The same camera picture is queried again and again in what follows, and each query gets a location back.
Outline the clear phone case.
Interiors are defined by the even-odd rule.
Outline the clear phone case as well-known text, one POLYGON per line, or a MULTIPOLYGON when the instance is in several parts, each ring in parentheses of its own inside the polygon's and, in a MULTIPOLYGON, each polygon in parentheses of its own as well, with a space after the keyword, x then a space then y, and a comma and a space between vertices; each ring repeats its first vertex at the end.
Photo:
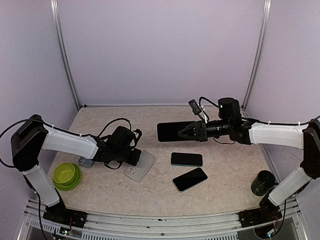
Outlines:
POLYGON ((139 183, 148 173, 155 160, 156 157, 153 154, 146 150, 142 150, 137 165, 129 166, 125 171, 125 175, 133 181, 139 183))

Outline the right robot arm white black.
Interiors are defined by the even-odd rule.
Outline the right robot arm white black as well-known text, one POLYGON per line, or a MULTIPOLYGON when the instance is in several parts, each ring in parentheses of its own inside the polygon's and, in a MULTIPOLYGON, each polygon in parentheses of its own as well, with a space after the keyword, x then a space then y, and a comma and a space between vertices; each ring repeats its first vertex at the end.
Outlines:
POLYGON ((231 141, 244 145, 276 145, 303 150, 303 160, 285 180, 268 195, 268 201, 256 210, 256 218, 266 222, 287 198, 297 193, 311 180, 320 176, 320 122, 317 118, 308 122, 274 123, 245 118, 239 101, 225 97, 218 100, 219 120, 202 118, 180 129, 179 137, 197 142, 208 138, 229 136, 231 141))

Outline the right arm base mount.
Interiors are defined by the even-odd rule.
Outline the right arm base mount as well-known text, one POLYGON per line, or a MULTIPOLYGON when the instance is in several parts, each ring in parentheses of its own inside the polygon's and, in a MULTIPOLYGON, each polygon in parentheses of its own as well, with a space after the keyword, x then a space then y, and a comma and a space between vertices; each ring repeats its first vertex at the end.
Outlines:
POLYGON ((266 196, 260 201, 259 206, 238 213, 242 228, 260 225, 281 219, 283 217, 280 207, 274 205, 266 196))

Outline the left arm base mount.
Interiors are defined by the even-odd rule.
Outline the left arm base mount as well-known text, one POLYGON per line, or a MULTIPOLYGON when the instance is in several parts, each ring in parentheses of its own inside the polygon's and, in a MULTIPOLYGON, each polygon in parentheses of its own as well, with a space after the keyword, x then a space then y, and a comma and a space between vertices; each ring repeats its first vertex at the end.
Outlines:
POLYGON ((53 206, 46 206, 43 214, 45 220, 63 224, 69 227, 83 229, 87 219, 87 213, 80 210, 67 208, 65 203, 60 200, 53 206))

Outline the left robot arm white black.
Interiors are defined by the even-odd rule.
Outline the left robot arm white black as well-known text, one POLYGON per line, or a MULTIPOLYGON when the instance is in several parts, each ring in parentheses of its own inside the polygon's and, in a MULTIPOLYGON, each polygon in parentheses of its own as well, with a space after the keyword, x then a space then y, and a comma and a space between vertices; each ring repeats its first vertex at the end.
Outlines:
POLYGON ((67 153, 105 164, 116 161, 135 166, 140 159, 141 151, 136 148, 142 136, 140 129, 118 126, 107 136, 80 134, 44 122, 40 115, 34 114, 13 123, 1 135, 16 125, 20 127, 10 139, 12 164, 5 163, 4 166, 21 172, 30 188, 50 208, 50 214, 61 223, 70 218, 70 211, 62 205, 58 191, 40 166, 38 156, 42 150, 67 153))

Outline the black phone teal edge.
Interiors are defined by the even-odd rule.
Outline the black phone teal edge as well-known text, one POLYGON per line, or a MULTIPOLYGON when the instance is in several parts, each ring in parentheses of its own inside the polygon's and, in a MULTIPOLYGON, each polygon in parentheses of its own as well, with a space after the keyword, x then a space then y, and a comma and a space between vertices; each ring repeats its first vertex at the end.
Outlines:
POLYGON ((158 123, 157 129, 157 139, 161 143, 167 142, 184 142, 184 141, 195 141, 194 137, 181 137, 178 132, 188 125, 194 123, 194 121, 179 121, 179 122, 163 122, 158 123))

